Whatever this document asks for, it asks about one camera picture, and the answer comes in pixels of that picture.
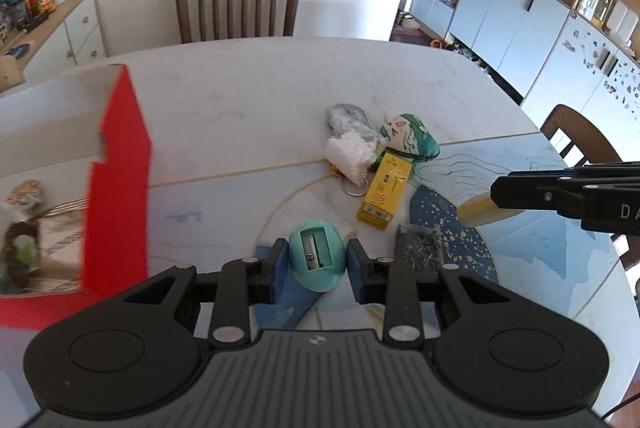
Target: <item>red box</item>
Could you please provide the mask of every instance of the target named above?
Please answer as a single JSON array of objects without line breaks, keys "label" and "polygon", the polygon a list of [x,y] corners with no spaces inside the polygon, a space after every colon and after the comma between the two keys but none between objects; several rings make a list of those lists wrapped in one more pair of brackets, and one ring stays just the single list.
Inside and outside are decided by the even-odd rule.
[{"label": "red box", "polygon": [[[49,115],[44,119],[36,114],[23,118],[26,108],[34,112],[44,109]],[[147,278],[146,193],[151,143],[126,66],[91,68],[35,86],[16,87],[0,99],[0,126],[3,124],[9,130],[0,137],[0,149],[2,142],[9,149],[20,144],[24,147],[25,137],[40,149],[33,154],[20,153],[17,162],[8,162],[4,173],[10,175],[0,177],[0,182],[7,179],[5,187],[0,184],[0,191],[4,191],[0,198],[8,194],[7,184],[21,176],[22,180],[41,180],[46,198],[47,181],[52,191],[61,188],[64,192],[69,186],[72,189],[68,194],[82,193],[82,188],[73,189],[63,177],[72,171],[70,163],[80,165],[82,175],[86,161],[86,178],[78,183],[84,184],[89,204],[81,289],[2,295],[0,326],[44,329]],[[88,132],[92,125],[94,130]],[[91,156],[79,157],[88,152],[85,147],[91,150]],[[99,151],[104,161],[91,160]],[[73,200],[63,195],[55,197]]]}]

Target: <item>teal pencil sharpener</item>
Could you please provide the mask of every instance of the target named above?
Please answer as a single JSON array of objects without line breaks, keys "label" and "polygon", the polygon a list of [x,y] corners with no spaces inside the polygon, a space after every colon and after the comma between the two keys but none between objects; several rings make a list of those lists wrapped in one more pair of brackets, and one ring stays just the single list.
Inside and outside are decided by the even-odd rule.
[{"label": "teal pencil sharpener", "polygon": [[347,267],[340,233],[327,222],[304,223],[289,237],[289,265],[296,280],[307,289],[333,289]]}]

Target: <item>black cable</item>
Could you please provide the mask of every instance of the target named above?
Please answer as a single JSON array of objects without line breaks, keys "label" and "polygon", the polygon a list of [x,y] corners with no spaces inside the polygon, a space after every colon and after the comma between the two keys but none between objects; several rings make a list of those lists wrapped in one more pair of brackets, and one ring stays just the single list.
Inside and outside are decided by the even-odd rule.
[{"label": "black cable", "polygon": [[616,413],[621,408],[624,408],[626,405],[633,403],[636,399],[640,398],[640,392],[638,394],[632,395],[629,399],[625,399],[618,406],[614,406],[611,410],[609,410],[606,414],[604,414],[601,419],[605,420],[611,414]]}]

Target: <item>screw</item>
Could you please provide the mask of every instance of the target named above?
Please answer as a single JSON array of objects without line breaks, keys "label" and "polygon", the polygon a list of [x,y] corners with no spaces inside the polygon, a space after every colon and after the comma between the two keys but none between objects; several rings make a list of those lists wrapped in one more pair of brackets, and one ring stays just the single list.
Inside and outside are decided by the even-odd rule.
[{"label": "screw", "polygon": [[412,342],[420,337],[420,331],[411,325],[396,325],[387,334],[396,342]]},{"label": "screw", "polygon": [[244,338],[244,331],[240,327],[218,327],[213,331],[213,339],[220,343],[235,343]]}]

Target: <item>wooden countertop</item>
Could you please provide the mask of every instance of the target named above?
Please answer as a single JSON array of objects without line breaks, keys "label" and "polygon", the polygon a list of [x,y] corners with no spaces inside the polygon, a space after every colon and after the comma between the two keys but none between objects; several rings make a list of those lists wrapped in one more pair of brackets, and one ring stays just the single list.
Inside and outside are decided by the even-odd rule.
[{"label": "wooden countertop", "polygon": [[[33,55],[38,51],[38,49],[47,40],[47,38],[49,38],[49,36],[53,34],[53,32],[60,26],[65,18],[69,16],[69,14],[71,14],[73,10],[82,3],[82,1],[83,0],[66,0],[62,2],[56,7],[56,10],[49,15],[47,21],[33,29],[28,34],[20,37],[20,39],[18,39],[15,43],[12,43],[11,48],[13,48],[14,46],[22,45],[23,43],[35,42],[33,45],[31,45],[29,52],[18,59],[18,67],[21,70],[25,68],[29,60],[33,58]],[[13,29],[11,32],[9,32],[6,43],[11,43],[11,41],[17,35],[18,30]]]}]

